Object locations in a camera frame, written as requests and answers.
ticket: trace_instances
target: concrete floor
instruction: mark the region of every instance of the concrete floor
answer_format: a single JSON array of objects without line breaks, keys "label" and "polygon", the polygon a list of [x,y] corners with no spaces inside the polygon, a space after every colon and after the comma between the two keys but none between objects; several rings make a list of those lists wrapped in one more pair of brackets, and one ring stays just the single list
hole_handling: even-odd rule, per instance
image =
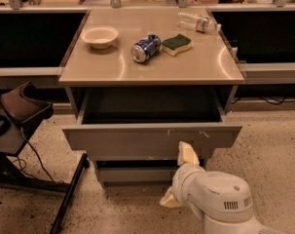
[{"label": "concrete floor", "polygon": [[[276,106],[240,101],[226,119],[243,125],[240,135],[232,148],[217,149],[206,169],[244,178],[258,219],[295,234],[295,102]],[[83,153],[71,151],[60,129],[67,124],[75,124],[73,115],[55,114],[31,139],[55,180],[70,181]],[[27,162],[30,174],[47,178],[28,146],[20,158]],[[189,210],[159,205],[166,189],[164,185],[103,189],[91,164],[83,171],[61,233],[203,233],[203,224]],[[0,189],[0,202],[0,234],[43,234],[50,232],[61,197]]]}]

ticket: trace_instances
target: clear bottle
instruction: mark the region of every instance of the clear bottle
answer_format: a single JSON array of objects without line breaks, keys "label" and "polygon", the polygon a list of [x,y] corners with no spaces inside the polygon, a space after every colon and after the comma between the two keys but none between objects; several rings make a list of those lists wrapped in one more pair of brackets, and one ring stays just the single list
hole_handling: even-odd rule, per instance
[{"label": "clear bottle", "polygon": [[211,32],[217,30],[217,22],[209,16],[198,15],[190,12],[180,12],[179,26],[182,28],[191,29],[198,32]]}]

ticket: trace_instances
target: blue can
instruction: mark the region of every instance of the blue can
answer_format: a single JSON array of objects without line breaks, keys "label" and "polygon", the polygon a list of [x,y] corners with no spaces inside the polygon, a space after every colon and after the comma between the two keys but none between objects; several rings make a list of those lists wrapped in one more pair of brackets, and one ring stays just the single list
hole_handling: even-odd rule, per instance
[{"label": "blue can", "polygon": [[137,62],[144,62],[153,56],[161,47],[161,40],[157,35],[148,35],[135,43],[131,49],[131,55]]}]

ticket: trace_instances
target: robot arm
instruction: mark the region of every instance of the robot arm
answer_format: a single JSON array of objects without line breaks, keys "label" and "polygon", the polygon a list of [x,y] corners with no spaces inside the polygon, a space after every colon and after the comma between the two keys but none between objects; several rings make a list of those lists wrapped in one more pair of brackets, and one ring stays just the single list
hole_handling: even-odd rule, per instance
[{"label": "robot arm", "polygon": [[245,180],[222,172],[206,172],[189,144],[181,142],[179,149],[181,166],[161,205],[192,210],[204,221],[205,234],[281,234],[255,218]]}]

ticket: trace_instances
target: open drawer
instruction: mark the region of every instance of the open drawer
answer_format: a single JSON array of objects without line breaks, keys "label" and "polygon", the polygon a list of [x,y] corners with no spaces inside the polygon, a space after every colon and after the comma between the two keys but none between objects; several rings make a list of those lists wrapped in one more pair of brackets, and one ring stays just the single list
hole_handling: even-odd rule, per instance
[{"label": "open drawer", "polygon": [[226,124],[213,86],[88,88],[77,125],[62,126],[86,150],[101,182],[171,180],[178,143],[201,159],[231,147],[241,126]]}]

